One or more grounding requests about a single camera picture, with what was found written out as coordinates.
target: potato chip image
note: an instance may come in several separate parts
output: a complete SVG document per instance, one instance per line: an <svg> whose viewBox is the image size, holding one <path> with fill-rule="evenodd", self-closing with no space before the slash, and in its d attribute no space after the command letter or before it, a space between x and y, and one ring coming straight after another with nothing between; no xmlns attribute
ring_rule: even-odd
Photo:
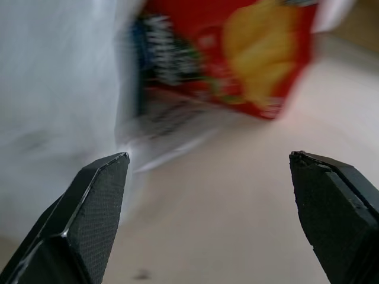
<svg viewBox="0 0 379 284"><path fill-rule="evenodd" d="M223 47L244 97L264 109L275 87L295 64L298 8L260 0L236 10L226 21Z"/></svg>
<svg viewBox="0 0 379 284"><path fill-rule="evenodd" d="M294 68L293 62L280 62L266 66L262 72L244 81L245 98L260 109L269 106L270 97L278 84Z"/></svg>

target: snack bag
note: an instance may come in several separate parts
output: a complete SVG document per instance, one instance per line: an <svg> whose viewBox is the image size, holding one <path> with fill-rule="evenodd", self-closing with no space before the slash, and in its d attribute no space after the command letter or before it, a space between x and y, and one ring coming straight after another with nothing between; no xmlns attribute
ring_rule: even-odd
<svg viewBox="0 0 379 284"><path fill-rule="evenodd" d="M316 0L149 0L149 86L272 120L311 57Z"/></svg>

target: red packaging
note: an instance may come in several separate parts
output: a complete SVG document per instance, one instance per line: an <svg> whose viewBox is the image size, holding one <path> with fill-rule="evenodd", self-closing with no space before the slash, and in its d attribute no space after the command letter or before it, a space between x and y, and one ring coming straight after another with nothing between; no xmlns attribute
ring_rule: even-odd
<svg viewBox="0 0 379 284"><path fill-rule="evenodd" d="M311 58L314 0L149 0L150 86L272 120Z"/></svg>

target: beige floor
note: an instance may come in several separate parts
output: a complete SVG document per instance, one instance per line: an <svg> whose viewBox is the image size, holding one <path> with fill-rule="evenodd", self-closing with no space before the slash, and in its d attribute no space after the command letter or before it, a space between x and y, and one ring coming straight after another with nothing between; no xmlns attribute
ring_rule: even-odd
<svg viewBox="0 0 379 284"><path fill-rule="evenodd" d="M246 117L151 172L104 283L329 283L297 216L292 150L354 164L379 186L379 58L327 38L281 120Z"/></svg>

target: textured rubber pad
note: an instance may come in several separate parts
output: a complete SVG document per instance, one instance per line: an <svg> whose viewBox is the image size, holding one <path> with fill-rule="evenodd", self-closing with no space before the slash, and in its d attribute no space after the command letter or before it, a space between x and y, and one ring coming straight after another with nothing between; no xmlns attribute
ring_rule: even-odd
<svg viewBox="0 0 379 284"><path fill-rule="evenodd" d="M331 284L368 283L377 220L333 167L303 152L290 155L290 166L301 226Z"/></svg>
<svg viewBox="0 0 379 284"><path fill-rule="evenodd" d="M101 284L117 232L124 168L127 163L120 159L100 172L69 228L68 241L81 259L91 284Z"/></svg>

